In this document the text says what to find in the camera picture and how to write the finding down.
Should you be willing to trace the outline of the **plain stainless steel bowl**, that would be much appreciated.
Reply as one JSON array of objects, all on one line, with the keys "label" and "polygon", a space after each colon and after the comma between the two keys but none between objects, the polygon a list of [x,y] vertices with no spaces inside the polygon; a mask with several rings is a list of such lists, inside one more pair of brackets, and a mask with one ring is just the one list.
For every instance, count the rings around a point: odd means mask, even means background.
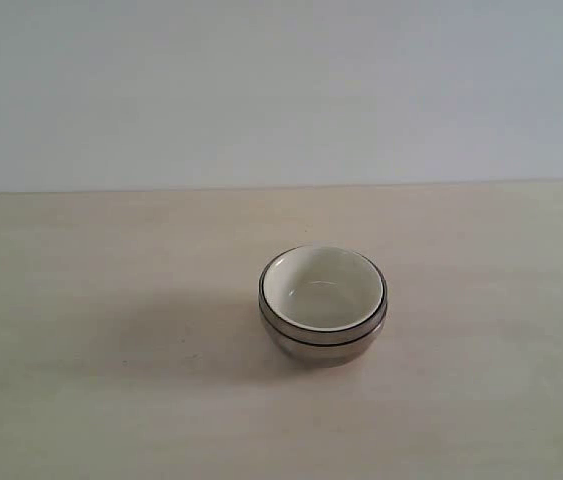
[{"label": "plain stainless steel bowl", "polygon": [[383,302],[360,326],[333,332],[290,327],[263,303],[259,311],[266,332],[284,354],[308,367],[333,367],[355,360],[370,348],[385,325],[388,304]]}]

